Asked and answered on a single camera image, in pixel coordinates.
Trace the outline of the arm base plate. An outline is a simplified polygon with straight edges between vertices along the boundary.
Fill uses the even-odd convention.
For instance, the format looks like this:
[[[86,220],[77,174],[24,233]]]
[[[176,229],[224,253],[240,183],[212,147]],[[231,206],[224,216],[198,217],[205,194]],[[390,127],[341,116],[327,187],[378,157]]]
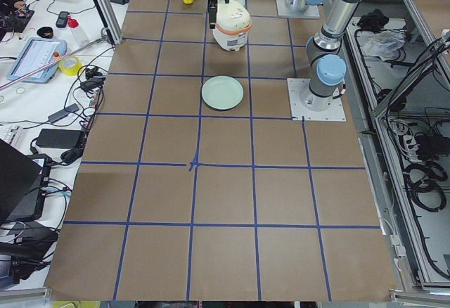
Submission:
[[[288,78],[288,95],[291,118],[297,121],[345,122],[339,89],[332,96],[318,97],[309,90],[310,79]]]
[[[313,19],[320,18],[317,6],[310,6],[305,0],[276,0],[279,18]]]

